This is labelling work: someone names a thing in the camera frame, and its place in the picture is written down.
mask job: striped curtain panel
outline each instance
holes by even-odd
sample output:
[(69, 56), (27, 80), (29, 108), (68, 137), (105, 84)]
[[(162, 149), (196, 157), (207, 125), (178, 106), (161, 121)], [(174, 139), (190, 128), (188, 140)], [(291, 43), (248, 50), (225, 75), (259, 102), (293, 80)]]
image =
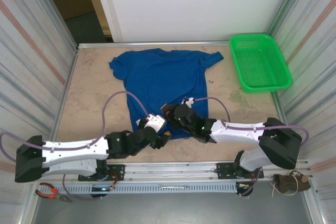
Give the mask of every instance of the striped curtain panel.
[(280, 91), (289, 124), (306, 127), (310, 161), (329, 223), (336, 223), (336, 0), (295, 0), (275, 34), (293, 76)]
[[(0, 131), (48, 139), (76, 45), (49, 0), (0, 0)], [(12, 157), (18, 144), (4, 138)], [(0, 153), (0, 223), (18, 223), (25, 187)]]

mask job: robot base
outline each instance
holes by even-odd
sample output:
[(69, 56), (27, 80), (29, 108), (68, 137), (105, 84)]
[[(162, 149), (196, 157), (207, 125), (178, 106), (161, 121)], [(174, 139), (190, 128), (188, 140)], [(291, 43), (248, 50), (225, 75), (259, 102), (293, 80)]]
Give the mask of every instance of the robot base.
[[(244, 173), (243, 175), (238, 175), (234, 169), (234, 163), (218, 163), (216, 164), (216, 169), (214, 170), (217, 173), (218, 179), (245, 179), (245, 178), (256, 178), (258, 175), (258, 169), (255, 169), (253, 172)], [(264, 177), (264, 172), (261, 170), (259, 178)]]
[[(124, 175), (125, 175), (125, 165), (107, 165), (109, 170), (112, 172), (115, 172), (116, 175), (118, 176), (118, 181), (123, 181), (124, 180)], [(78, 181), (97, 181), (97, 178), (95, 176), (78, 176)], [(105, 179), (99, 180), (99, 181), (112, 181), (112, 177), (106, 176)]]

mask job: blue t-shirt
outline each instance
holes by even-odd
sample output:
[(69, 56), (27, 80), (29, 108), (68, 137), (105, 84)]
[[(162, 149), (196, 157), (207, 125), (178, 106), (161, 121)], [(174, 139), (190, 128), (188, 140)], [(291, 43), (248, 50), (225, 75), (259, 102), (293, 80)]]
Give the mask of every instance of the blue t-shirt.
[[(125, 52), (109, 65), (113, 75), (123, 80), (125, 89), (139, 98), (148, 113), (163, 115), (160, 108), (166, 103), (181, 104), (185, 97), (206, 97), (205, 69), (222, 59), (219, 52), (207, 54), (200, 51), (149, 49)], [(145, 114), (129, 95), (127, 105), (133, 130), (136, 131), (136, 120), (145, 117)], [(193, 109), (199, 116), (208, 117), (207, 100), (195, 102)], [(165, 126), (162, 132), (165, 131), (171, 132), (172, 139), (188, 136), (171, 124)]]

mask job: wire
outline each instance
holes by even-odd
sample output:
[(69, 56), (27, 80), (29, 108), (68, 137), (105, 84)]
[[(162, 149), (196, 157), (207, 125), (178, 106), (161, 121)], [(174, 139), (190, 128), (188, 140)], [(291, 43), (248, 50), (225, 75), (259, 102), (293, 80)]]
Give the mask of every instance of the wire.
[(71, 193), (68, 191), (68, 189), (65, 187), (65, 176), (66, 176), (66, 174), (63, 175), (62, 185), (63, 185), (63, 189), (64, 189), (64, 191), (67, 193), (67, 195), (71, 196), (71, 197), (74, 198), (74, 199), (82, 200), (82, 201), (95, 201), (95, 200), (99, 199), (99, 198), (83, 198), (83, 197), (79, 197), (79, 196), (77, 196), (77, 195), (73, 195), (73, 194), (71, 194)]
[(111, 187), (110, 187), (111, 189), (113, 189), (113, 188), (115, 187), (115, 184), (116, 184), (117, 181), (118, 181), (118, 176), (117, 176), (117, 174), (116, 174), (114, 171), (112, 171), (112, 170), (110, 170), (109, 173), (110, 173), (112, 179), (113, 179), (113, 175), (114, 175), (115, 178), (116, 178), (116, 179), (112, 182)]
[(110, 100), (115, 97), (117, 94), (122, 94), (122, 93), (125, 93), (125, 94), (128, 94), (130, 95), (131, 97), (133, 97), (137, 102), (138, 104), (140, 105), (140, 107), (142, 108), (143, 112), (146, 114), (146, 116), (148, 117), (149, 114), (147, 112), (147, 110), (145, 109), (145, 107), (143, 106), (143, 104), (141, 103), (141, 101), (131, 92), (129, 91), (118, 91), (114, 94), (112, 94), (110, 97), (108, 97), (108, 99), (106, 100), (103, 108), (102, 108), (102, 111), (101, 111), (101, 115), (102, 115), (102, 127), (101, 127), (101, 131), (100, 131), (100, 134), (99, 136), (93, 141), (91, 142), (89, 145), (83, 145), (83, 146), (80, 146), (80, 147), (72, 147), (72, 148), (60, 148), (60, 147), (56, 147), (56, 148), (53, 148), (53, 147), (43, 147), (43, 146), (39, 146), (39, 145), (36, 145), (36, 144), (32, 144), (32, 143), (28, 143), (27, 141), (23, 140), (22, 138), (10, 133), (10, 132), (1, 132), (0, 133), (0, 151), (11, 161), (15, 162), (16, 160), (14, 158), (12, 158), (11, 156), (9, 156), (9, 154), (5, 151), (3, 145), (2, 145), (2, 137), (4, 135), (7, 135), (9, 136), (10, 138), (12, 138), (13, 140), (21, 143), (21, 144), (24, 144), (24, 145), (27, 145), (29, 147), (32, 147), (32, 148), (35, 148), (35, 149), (39, 149), (39, 150), (47, 150), (47, 151), (77, 151), (77, 150), (82, 150), (82, 149), (86, 149), (88, 148), (88, 146), (91, 146), (91, 145), (94, 145), (96, 144), (102, 137), (103, 137), (103, 134), (104, 134), (104, 130), (105, 130), (105, 109), (108, 105), (108, 103), (110, 102)]
[(216, 100), (217, 102), (219, 102), (223, 106), (223, 108), (224, 108), (224, 110), (226, 112), (226, 115), (227, 115), (227, 119), (228, 119), (229, 122), (231, 122), (230, 113), (227, 110), (227, 108), (225, 107), (224, 103), (222, 103), (222, 101), (220, 99), (215, 98), (215, 97), (203, 97), (203, 98), (195, 99), (195, 102), (203, 101), (203, 100), (209, 100), (209, 99)]
[(260, 173), (261, 173), (261, 167), (259, 168), (257, 177), (254, 180), (254, 183), (245, 192), (243, 192), (242, 194), (239, 194), (239, 196), (244, 196), (244, 195), (248, 194), (254, 188), (254, 186), (256, 185), (256, 183), (257, 183), (257, 181), (259, 179)]

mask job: t-shirt sleeve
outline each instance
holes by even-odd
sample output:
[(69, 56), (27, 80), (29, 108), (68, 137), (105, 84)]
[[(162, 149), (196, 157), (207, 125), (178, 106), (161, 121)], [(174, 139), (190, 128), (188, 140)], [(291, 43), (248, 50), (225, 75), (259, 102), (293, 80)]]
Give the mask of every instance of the t-shirt sleeve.
[(203, 68), (209, 68), (212, 65), (216, 64), (217, 62), (224, 59), (220, 52), (216, 52), (214, 54), (207, 54), (205, 52), (201, 52), (201, 66)]
[(110, 63), (110, 68), (113, 70), (113, 75), (119, 80), (125, 80), (131, 70), (132, 57), (129, 52), (125, 52), (114, 58)]

